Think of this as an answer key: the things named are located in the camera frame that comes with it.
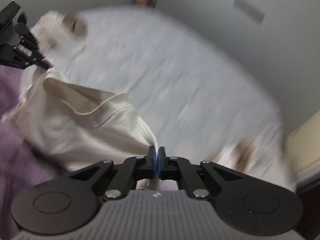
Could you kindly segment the white fluffy folded garment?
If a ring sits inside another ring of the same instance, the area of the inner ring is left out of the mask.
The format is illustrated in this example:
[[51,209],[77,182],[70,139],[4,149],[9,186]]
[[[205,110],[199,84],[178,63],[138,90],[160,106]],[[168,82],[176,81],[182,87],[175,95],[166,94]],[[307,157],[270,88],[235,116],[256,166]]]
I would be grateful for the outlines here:
[[275,128],[266,128],[255,138],[242,138],[230,145],[223,146],[215,155],[214,162],[236,170],[235,148],[242,140],[255,142],[253,165],[244,174],[284,187],[292,192],[297,184],[291,167],[281,148],[281,133]]

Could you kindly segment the cream white t-shirt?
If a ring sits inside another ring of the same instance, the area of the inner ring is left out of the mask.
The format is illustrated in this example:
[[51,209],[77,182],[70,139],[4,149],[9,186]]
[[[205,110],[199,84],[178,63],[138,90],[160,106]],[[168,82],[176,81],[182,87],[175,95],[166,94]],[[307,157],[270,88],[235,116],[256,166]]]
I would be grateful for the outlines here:
[[57,68],[30,66],[4,123],[68,171],[110,159],[144,156],[158,141],[125,93],[70,83]]

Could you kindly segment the cream wardrobe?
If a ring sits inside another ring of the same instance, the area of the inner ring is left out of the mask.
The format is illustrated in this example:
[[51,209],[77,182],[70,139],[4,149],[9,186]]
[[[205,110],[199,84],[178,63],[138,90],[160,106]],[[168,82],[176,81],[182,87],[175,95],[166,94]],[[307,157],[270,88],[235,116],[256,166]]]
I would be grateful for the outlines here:
[[319,113],[287,137],[286,153],[298,188],[319,180],[319,140]]

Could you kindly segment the brown striped garment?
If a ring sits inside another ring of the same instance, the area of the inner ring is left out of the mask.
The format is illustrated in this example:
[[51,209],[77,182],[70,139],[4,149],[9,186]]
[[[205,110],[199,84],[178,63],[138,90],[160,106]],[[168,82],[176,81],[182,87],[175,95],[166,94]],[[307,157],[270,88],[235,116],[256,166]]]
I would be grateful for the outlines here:
[[235,148],[236,155],[236,170],[241,173],[246,173],[253,165],[255,142],[253,140],[242,140]]

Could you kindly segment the grey wall vent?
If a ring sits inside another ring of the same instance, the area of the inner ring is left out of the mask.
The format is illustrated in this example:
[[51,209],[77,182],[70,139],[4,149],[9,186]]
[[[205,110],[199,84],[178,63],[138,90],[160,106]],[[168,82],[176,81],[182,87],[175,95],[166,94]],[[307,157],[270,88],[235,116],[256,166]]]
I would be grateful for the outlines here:
[[234,0],[232,7],[249,17],[258,25],[261,25],[264,20],[265,13],[247,0]]

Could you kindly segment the purple fuzzy garment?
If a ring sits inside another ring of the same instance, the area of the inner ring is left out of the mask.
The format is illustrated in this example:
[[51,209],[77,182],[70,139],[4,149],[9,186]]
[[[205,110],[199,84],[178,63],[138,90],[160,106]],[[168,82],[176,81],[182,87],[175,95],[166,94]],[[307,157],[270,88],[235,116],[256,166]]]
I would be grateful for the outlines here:
[[[27,70],[1,65],[1,115],[14,108],[29,86],[36,67]],[[11,216],[14,197],[23,189],[66,173],[20,137],[14,126],[1,123],[1,239],[11,239],[18,228]]]

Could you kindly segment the cream long sleeve garment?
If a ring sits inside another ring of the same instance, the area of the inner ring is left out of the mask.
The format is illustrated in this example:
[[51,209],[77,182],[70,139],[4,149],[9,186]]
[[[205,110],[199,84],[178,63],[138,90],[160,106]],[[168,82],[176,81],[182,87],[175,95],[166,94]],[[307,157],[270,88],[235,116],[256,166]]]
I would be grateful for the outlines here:
[[52,48],[67,57],[79,56],[85,49],[85,36],[73,36],[62,26],[62,15],[65,12],[51,10],[40,17],[30,32],[37,40],[41,53],[45,54]]

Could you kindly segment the brown taupe garment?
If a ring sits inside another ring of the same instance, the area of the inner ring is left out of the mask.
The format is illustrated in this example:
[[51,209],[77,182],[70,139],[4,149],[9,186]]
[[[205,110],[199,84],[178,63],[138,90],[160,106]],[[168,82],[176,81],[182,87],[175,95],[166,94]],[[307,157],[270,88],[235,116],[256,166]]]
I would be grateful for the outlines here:
[[67,33],[73,36],[87,35],[87,23],[75,12],[66,12],[62,15],[62,26]]

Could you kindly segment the blue pink-dotted bed blanket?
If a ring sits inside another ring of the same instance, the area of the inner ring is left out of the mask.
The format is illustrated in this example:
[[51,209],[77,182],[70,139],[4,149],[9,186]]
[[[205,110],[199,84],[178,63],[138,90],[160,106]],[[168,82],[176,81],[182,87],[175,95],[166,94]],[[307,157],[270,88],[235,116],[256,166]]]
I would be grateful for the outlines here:
[[198,163],[266,128],[282,135],[265,88],[219,47],[154,9],[85,10],[86,47],[47,56],[69,81],[126,92],[168,153]]

